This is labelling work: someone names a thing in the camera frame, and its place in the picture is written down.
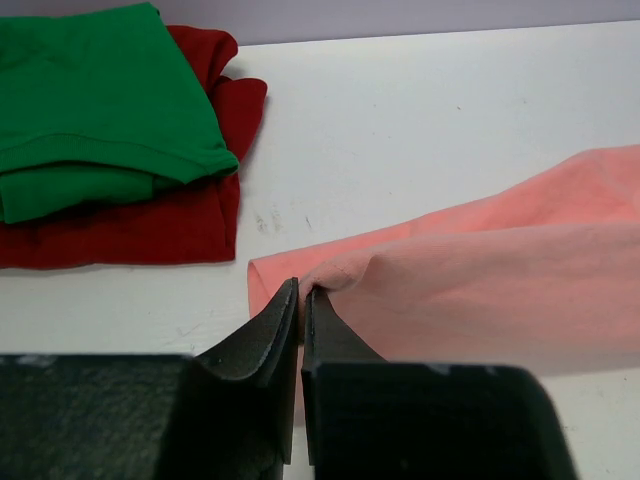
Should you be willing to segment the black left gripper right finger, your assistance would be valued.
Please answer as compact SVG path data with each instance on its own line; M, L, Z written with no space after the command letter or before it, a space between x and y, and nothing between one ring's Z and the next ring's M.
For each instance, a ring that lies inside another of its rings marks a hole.
M305 303L301 368L310 464L316 470L376 470L384 463L387 362L314 289Z

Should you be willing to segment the pink t shirt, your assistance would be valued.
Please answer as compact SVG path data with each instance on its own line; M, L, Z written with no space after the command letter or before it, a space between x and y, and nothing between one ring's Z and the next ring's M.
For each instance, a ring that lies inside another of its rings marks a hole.
M560 374L639 363L639 149L590 150L499 194L250 261L249 308L327 291L389 360Z

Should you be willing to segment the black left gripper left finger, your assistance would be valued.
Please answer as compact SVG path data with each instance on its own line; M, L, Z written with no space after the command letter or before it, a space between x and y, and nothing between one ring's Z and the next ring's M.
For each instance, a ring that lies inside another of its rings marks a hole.
M298 279L285 280L256 316L196 357L222 420L233 433L243 424L256 430L283 464L292 454L298 302Z

